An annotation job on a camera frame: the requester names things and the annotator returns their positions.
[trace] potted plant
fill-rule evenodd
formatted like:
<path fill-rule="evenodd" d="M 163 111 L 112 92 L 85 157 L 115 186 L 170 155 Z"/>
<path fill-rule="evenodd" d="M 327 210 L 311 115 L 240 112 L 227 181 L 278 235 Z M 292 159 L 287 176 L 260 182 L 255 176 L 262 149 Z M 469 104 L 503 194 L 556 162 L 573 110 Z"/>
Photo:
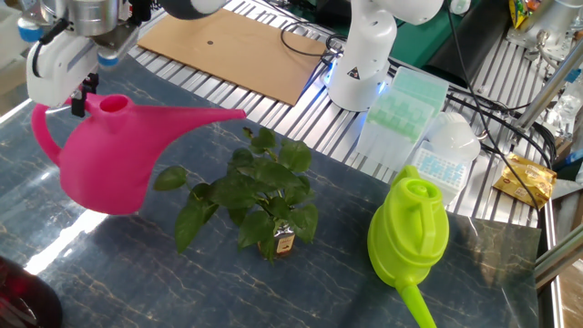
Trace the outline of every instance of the potted plant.
<path fill-rule="evenodd" d="M 293 234 L 304 242 L 313 241 L 318 210 L 308 203 L 314 193 L 308 178 L 300 174 L 312 163 L 310 149 L 302 141 L 284 139 L 276 154 L 275 132 L 268 128 L 261 128 L 256 137 L 244 128 L 243 135 L 251 144 L 233 151 L 226 176 L 211 184 L 191 187 L 181 166 L 164 169 L 157 176 L 154 190 L 183 186 L 189 190 L 174 228 L 178 252 L 186 250 L 219 206 L 228 210 L 240 228 L 239 250 L 258 244 L 271 262 L 291 249 Z"/>

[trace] blue light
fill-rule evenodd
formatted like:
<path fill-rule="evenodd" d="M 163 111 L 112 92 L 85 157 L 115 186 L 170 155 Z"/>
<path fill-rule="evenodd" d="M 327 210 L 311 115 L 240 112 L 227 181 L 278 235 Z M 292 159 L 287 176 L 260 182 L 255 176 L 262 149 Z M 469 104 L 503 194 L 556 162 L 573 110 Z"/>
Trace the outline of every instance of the blue light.
<path fill-rule="evenodd" d="M 381 82 L 381 85 L 379 86 L 379 91 L 378 94 L 380 95 L 381 93 L 383 93 L 384 88 L 386 87 L 386 83 Z"/>
<path fill-rule="evenodd" d="M 324 84 L 326 86 L 328 86 L 328 84 L 330 83 L 330 78 L 332 77 L 332 73 L 334 72 L 335 67 L 336 67 L 336 60 L 332 61 L 332 64 L 330 65 L 330 73 L 328 73 L 328 75 L 324 77 Z"/>

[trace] small pot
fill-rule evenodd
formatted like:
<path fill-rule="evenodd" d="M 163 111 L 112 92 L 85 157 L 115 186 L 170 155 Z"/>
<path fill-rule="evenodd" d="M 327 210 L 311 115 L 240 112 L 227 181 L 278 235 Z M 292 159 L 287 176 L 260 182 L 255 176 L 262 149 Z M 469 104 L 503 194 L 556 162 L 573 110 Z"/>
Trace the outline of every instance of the small pot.
<path fill-rule="evenodd" d="M 295 240 L 295 232 L 293 232 L 292 227 L 290 227 L 288 223 L 283 223 L 273 237 L 275 238 L 273 258 L 280 259 L 290 255 L 293 248 L 293 241 Z M 261 246 L 259 243 L 257 243 L 257 247 L 261 252 Z"/>

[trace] gold packet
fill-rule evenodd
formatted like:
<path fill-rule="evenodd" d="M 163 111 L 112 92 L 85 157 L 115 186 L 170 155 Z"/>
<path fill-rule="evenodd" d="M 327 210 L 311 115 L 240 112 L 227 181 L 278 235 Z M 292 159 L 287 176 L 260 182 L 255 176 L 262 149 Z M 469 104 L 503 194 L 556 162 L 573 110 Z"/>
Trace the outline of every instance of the gold packet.
<path fill-rule="evenodd" d="M 538 208 L 542 208 L 553 194 L 553 187 L 557 181 L 557 173 L 542 165 L 536 164 L 532 160 L 523 159 L 515 154 L 508 155 L 506 159 L 508 159 L 508 163 L 512 166 L 512 169 L 514 169 L 518 177 L 525 183 L 533 196 L 535 196 Z M 535 207 L 528 192 L 522 187 L 520 181 L 518 181 L 517 177 L 508 167 L 504 168 L 502 176 L 493 187 L 510 197 L 514 197 Z"/>

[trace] watering can spout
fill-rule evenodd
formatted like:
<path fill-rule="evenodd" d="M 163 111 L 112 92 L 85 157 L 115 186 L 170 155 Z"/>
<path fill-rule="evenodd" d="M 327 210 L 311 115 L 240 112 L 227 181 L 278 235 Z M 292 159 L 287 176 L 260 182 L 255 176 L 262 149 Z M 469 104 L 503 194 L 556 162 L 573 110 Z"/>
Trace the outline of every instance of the watering can spout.
<path fill-rule="evenodd" d="M 417 285 L 409 284 L 402 287 L 399 286 L 398 282 L 397 291 L 399 292 L 399 295 L 401 295 L 404 304 L 417 321 L 417 324 L 419 324 L 419 328 L 436 328 L 434 319 L 431 316 L 431 313 L 429 313 L 427 304 L 425 304 L 425 300 L 423 299 Z"/>
<path fill-rule="evenodd" d="M 205 126 L 210 123 L 222 122 L 231 119 L 246 118 L 242 109 L 222 109 L 222 108 L 164 108 L 164 107 L 141 107 L 140 115 L 150 124 L 145 124 L 144 133 L 148 128 L 156 129 L 159 133 L 159 146 L 162 150 L 172 141 L 195 128 Z"/>

